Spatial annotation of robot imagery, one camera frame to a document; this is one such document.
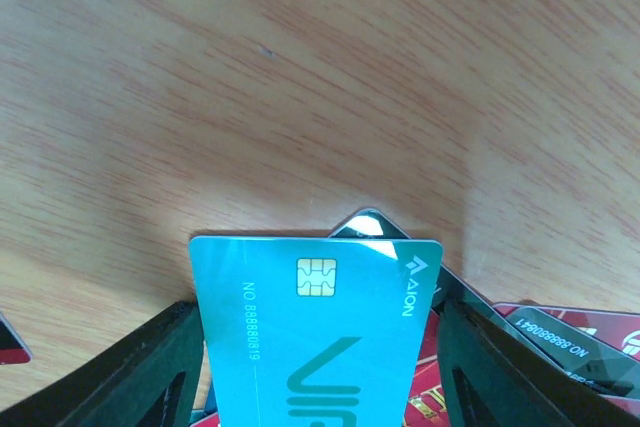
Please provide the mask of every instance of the smart card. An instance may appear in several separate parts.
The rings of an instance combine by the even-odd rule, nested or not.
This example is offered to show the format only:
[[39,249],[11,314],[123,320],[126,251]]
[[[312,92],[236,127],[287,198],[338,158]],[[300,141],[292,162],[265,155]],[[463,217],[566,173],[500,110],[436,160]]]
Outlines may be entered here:
[[573,379],[606,395],[640,400],[640,362],[536,307],[507,320]]
[[439,243],[201,236],[190,253],[225,427],[400,425]]
[[[522,304],[500,302],[493,304],[493,307],[503,316],[507,316],[522,307]],[[543,305],[535,307],[640,360],[640,314],[574,307]]]

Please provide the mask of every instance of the card stack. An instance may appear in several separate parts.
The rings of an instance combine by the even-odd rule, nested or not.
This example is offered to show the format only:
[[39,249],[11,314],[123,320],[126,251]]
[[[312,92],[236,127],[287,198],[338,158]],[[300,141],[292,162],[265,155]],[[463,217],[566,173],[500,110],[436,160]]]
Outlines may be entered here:
[[375,209],[329,239],[198,236],[190,251],[219,408],[192,425],[449,426],[436,311],[452,294],[640,417],[640,314],[492,305]]

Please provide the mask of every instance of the gold chip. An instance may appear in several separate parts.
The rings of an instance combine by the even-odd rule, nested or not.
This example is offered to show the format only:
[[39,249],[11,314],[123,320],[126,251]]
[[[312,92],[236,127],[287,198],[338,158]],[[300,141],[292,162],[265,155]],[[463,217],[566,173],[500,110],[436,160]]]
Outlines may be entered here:
[[331,297],[335,291],[335,259],[298,259],[298,295]]

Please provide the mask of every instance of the wood grain surface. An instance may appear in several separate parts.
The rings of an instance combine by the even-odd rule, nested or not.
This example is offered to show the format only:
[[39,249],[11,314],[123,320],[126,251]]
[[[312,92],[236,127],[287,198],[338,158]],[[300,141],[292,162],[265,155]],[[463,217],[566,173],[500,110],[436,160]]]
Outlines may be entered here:
[[493,300],[640,310],[640,0],[1,6],[0,408],[191,297],[200,229],[375,206]]

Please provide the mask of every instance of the teal card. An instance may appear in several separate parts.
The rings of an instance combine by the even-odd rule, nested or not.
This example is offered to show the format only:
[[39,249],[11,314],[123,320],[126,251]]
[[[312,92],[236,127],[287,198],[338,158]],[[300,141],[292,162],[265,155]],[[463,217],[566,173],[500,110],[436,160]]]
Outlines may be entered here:
[[438,242],[201,236],[190,253],[225,427],[401,424]]

